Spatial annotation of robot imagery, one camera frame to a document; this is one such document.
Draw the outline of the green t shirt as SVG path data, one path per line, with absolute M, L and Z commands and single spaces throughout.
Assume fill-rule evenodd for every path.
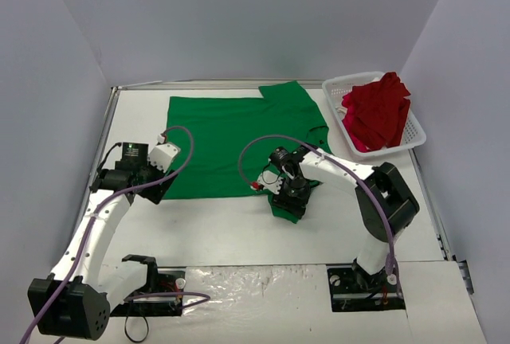
M 261 86 L 258 98 L 173 96 L 167 137 L 181 149 L 174 165 L 191 160 L 165 194 L 167 200 L 247 197 L 278 147 L 297 140 L 326 152 L 328 125 L 316 102 L 295 81 Z

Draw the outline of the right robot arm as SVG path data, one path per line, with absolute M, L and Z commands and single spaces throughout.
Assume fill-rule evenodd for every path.
M 270 205 L 301 219 L 318 182 L 338 190 L 352 190 L 367 231 L 361 251 L 352 264 L 355 285 L 370 291 L 382 281 L 398 282 L 394 246 L 418 214 L 420 206 L 402 175 L 391 163 L 370 166 L 349 162 L 321 149 L 305 146 L 289 152 L 278 147 L 269 156 L 276 174 L 264 170 L 257 179 L 270 192 Z

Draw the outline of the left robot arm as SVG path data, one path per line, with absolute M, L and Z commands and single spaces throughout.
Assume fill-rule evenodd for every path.
M 28 289 L 32 328 L 43 335 L 97 340 L 112 311 L 133 292 L 156 292 L 160 285 L 155 259 L 129 255 L 99 279 L 105 254 L 122 218 L 137 197 L 157 205 L 175 179 L 172 162 L 180 149 L 173 143 L 122 143 L 111 169 L 99 167 L 84 216 L 64 255 L 44 279 Z

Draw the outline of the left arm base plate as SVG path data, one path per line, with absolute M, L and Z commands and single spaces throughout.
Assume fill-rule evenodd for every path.
M 160 268 L 153 288 L 140 288 L 133 295 L 183 291 L 186 285 L 185 268 Z M 111 313 L 112 317 L 179 317 L 182 315 L 182 296 L 140 298 L 120 304 Z

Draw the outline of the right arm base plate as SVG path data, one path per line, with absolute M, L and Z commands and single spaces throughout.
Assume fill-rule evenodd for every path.
M 327 266 L 328 286 L 333 312 L 404 311 L 406 303 L 389 283 L 382 269 L 366 275 L 353 265 Z

